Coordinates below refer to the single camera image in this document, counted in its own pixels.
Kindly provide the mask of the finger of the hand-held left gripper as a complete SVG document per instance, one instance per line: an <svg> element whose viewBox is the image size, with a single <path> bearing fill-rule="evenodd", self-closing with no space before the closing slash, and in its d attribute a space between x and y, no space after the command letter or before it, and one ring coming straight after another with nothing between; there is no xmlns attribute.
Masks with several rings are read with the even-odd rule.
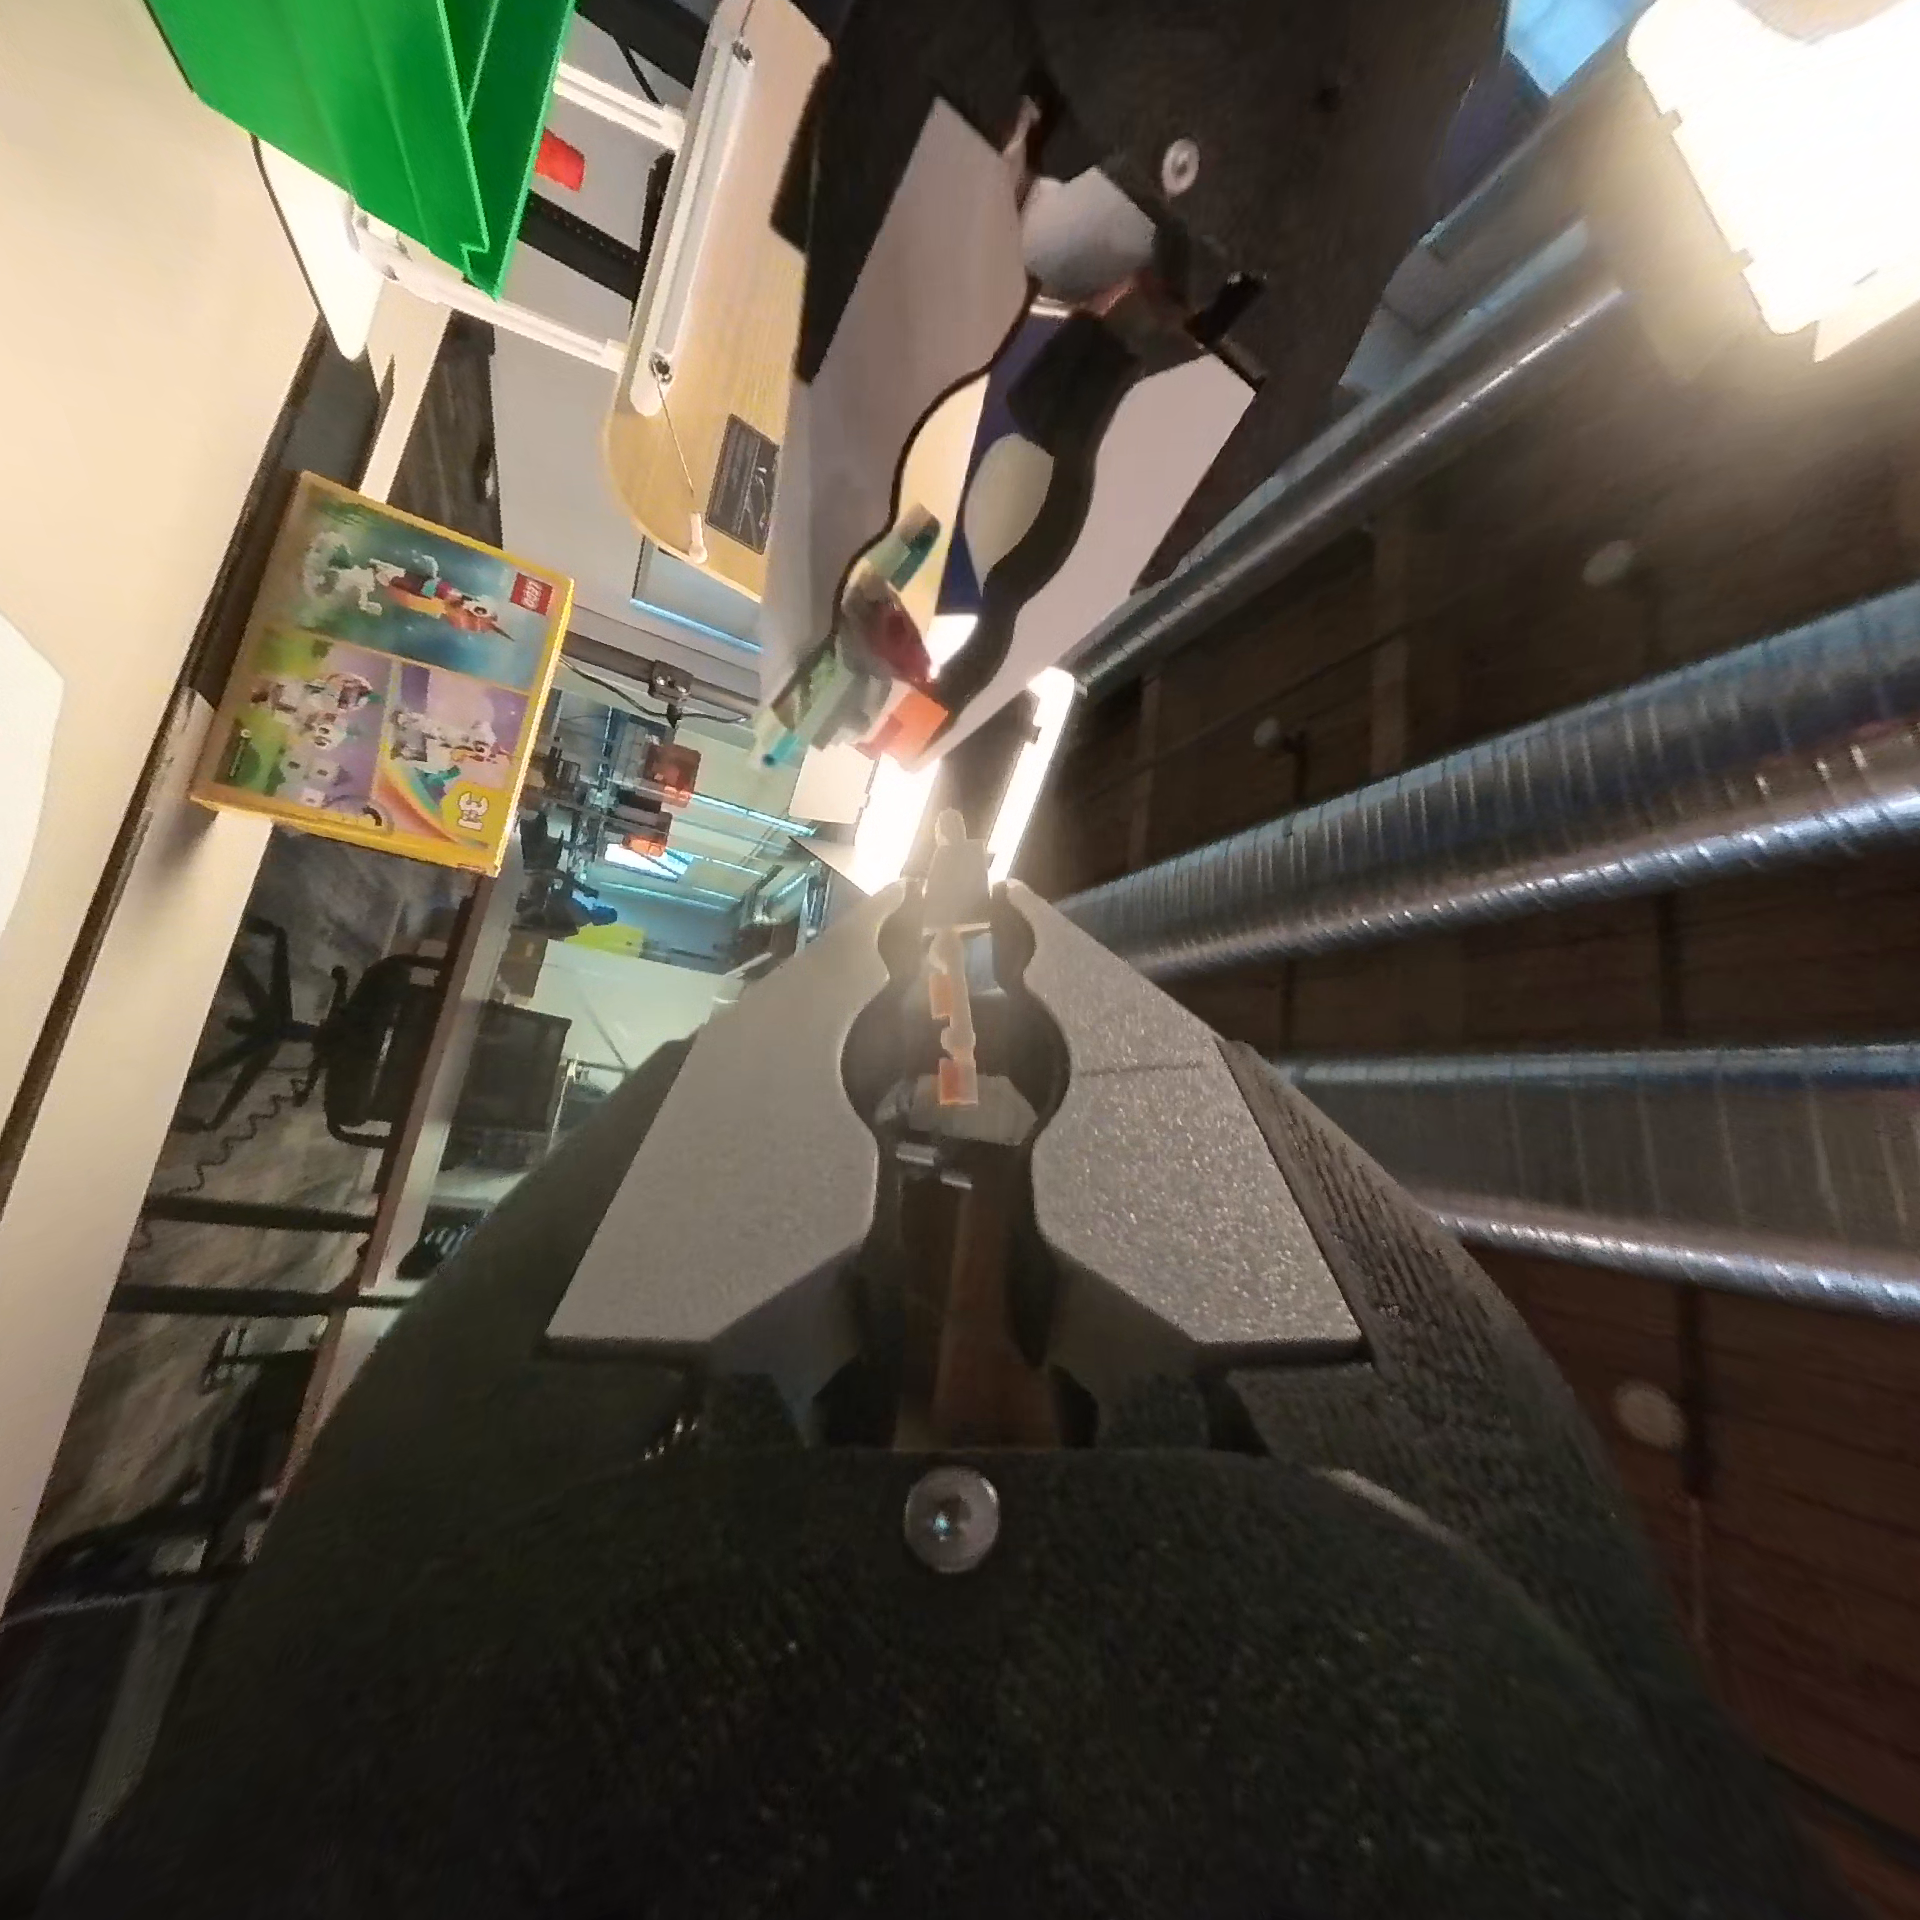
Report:
<svg viewBox="0 0 1920 1920"><path fill-rule="evenodd" d="M1066 669L1138 589L1252 386L1219 353L1148 367L1107 318L1023 318L912 444L912 502L944 532L914 580L950 754Z"/></svg>
<svg viewBox="0 0 1920 1920"><path fill-rule="evenodd" d="M759 609L760 686L786 693L831 635L852 571L923 511L937 540L902 592L930 622L991 365L1032 304L1028 149L1045 102L983 135L939 91L803 109L776 207L806 233L803 332Z"/></svg>

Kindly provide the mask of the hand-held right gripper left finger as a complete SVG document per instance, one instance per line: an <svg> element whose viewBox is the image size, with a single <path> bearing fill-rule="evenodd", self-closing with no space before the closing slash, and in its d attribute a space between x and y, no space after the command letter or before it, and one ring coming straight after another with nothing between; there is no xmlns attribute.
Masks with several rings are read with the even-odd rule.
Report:
<svg viewBox="0 0 1920 1920"><path fill-rule="evenodd" d="M891 881L716 1011L666 1096L547 1338L582 1355L852 1355L847 1272L878 1147L847 1091L890 986Z"/></svg>

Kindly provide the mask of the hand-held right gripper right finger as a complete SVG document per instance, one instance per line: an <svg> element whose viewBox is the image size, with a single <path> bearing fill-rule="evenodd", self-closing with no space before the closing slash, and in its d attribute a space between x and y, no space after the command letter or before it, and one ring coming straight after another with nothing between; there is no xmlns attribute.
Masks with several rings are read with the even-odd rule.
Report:
<svg viewBox="0 0 1920 1920"><path fill-rule="evenodd" d="M988 1068L1028 1107L1023 1355L1359 1355L1225 1042L1023 881L995 894Z"/></svg>

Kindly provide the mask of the cream orange lego piece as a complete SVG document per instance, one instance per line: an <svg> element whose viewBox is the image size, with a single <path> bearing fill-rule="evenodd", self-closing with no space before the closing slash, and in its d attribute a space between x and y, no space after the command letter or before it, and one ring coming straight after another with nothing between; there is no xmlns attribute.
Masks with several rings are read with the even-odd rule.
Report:
<svg viewBox="0 0 1920 1920"><path fill-rule="evenodd" d="M944 809L923 878L923 959L907 989L898 1104L932 1140L1017 1143L1032 1110L999 1063L991 853Z"/></svg>

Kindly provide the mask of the colourful lego build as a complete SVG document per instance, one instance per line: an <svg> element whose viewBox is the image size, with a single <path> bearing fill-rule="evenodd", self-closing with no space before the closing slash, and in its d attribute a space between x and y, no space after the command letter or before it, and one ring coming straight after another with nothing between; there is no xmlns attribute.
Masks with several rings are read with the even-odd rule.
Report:
<svg viewBox="0 0 1920 1920"><path fill-rule="evenodd" d="M890 737L890 712L914 699L930 702L937 675L905 592L923 571L939 532L944 519L914 502L852 563L829 639L803 657L759 717L760 766L799 762L814 748L875 757Z"/></svg>

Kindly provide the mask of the yellow lego box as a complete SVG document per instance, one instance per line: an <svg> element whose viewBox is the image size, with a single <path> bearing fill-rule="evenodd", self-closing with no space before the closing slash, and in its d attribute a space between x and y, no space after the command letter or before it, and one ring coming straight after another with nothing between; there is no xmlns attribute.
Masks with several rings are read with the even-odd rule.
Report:
<svg viewBox="0 0 1920 1920"><path fill-rule="evenodd" d="M496 878L572 602L557 567L300 472L190 798Z"/></svg>

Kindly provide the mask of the wooden board with label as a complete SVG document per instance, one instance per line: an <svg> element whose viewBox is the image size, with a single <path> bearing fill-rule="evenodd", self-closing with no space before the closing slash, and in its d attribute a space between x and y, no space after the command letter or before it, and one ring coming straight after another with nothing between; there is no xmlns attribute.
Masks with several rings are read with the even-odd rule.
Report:
<svg viewBox="0 0 1920 1920"><path fill-rule="evenodd" d="M803 322L774 207L829 37L795 3L718 3L666 177L603 462L637 531L750 601Z"/></svg>

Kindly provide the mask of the black office chair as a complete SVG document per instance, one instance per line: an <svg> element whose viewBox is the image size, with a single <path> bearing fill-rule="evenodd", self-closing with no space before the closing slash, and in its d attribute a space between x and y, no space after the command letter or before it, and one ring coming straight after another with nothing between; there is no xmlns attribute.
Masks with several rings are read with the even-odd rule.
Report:
<svg viewBox="0 0 1920 1920"><path fill-rule="evenodd" d="M384 1151L402 1132L419 1089L443 989L443 956L395 951L363 973L336 965L327 1007L300 1019L291 989L291 942L286 927L250 913L227 977L243 1011L227 1019L229 1045L190 1072L190 1086L217 1080L222 1103L209 1116L180 1119L185 1135L222 1132L291 1045L307 1051L286 1104L319 1100L332 1140Z"/></svg>

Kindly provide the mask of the rectangular ceiling light panel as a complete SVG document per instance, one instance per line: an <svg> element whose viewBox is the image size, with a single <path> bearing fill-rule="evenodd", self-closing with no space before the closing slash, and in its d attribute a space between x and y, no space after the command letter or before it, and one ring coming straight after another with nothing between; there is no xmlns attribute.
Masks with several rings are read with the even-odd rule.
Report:
<svg viewBox="0 0 1920 1920"><path fill-rule="evenodd" d="M1918 311L1918 3L1653 3L1626 59L1768 332L1824 365Z"/></svg>

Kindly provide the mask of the green plastic bin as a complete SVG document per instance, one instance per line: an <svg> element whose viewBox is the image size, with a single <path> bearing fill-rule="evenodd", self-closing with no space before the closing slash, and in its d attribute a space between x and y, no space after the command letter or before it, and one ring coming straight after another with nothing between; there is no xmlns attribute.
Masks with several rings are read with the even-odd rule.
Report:
<svg viewBox="0 0 1920 1920"><path fill-rule="evenodd" d="M209 109L501 290L576 3L147 9Z"/></svg>

